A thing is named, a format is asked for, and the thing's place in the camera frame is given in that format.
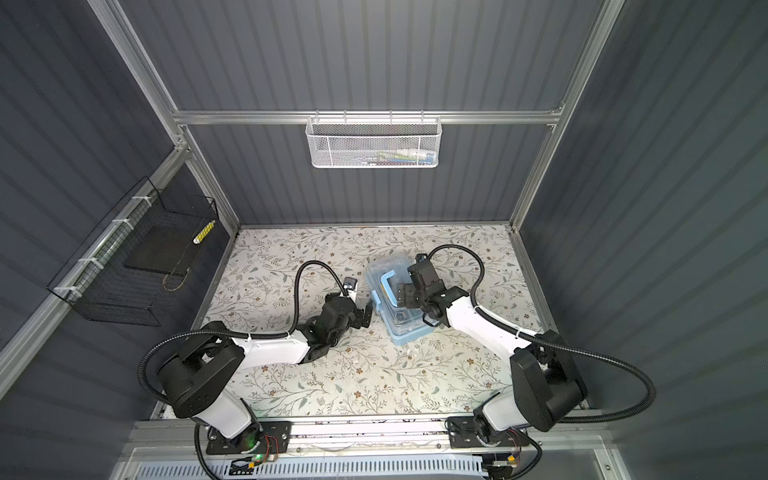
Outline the blue plastic tool box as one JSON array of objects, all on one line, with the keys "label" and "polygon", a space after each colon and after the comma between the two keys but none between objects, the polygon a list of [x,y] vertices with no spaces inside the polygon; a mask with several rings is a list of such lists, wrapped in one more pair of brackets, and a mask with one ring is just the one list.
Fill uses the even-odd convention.
[{"label": "blue plastic tool box", "polygon": [[407,268],[413,263],[414,258],[405,251],[395,251],[369,263],[365,270],[374,308],[396,346],[405,345],[435,330],[422,320],[420,309],[398,305],[397,287],[411,282]]}]

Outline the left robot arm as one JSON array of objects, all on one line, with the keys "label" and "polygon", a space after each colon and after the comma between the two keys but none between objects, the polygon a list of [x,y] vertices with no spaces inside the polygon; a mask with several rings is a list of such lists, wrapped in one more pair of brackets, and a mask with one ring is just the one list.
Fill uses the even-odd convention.
[{"label": "left robot arm", "polygon": [[200,329],[158,368],[163,392],[176,417],[192,418],[232,440],[259,430],[243,399],[229,390],[241,370],[273,364],[300,365],[325,357],[350,329],[368,328],[373,303],[360,308],[354,296],[329,294],[321,312],[277,339],[239,338],[221,322]]}]

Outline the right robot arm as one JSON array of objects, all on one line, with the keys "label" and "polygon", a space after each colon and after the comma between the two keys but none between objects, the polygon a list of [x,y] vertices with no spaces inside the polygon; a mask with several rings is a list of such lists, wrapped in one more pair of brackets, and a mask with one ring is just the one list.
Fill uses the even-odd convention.
[{"label": "right robot arm", "polygon": [[529,427],[548,431],[586,398],[571,354],[536,343],[561,343],[555,331],[538,334],[508,323],[483,309],[470,291],[446,287],[427,254],[417,255],[407,271],[410,281],[396,287],[399,306],[421,310],[426,324],[457,330],[509,363],[512,390],[493,394],[473,411],[479,438]]}]

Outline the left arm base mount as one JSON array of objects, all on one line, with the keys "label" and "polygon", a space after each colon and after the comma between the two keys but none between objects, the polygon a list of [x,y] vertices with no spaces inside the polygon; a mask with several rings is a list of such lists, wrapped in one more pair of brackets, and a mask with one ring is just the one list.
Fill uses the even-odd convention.
[{"label": "left arm base mount", "polygon": [[293,424],[289,421],[267,421],[247,427],[233,439],[227,439],[211,428],[207,434],[207,455],[278,455],[287,451]]}]

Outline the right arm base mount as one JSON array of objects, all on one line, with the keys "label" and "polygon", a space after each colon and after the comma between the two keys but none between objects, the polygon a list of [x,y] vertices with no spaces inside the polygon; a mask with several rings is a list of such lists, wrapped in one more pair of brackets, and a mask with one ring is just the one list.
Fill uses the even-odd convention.
[{"label": "right arm base mount", "polygon": [[450,416],[444,421],[444,428],[453,449],[527,447],[528,440],[509,429],[494,430],[486,421],[469,416]]}]

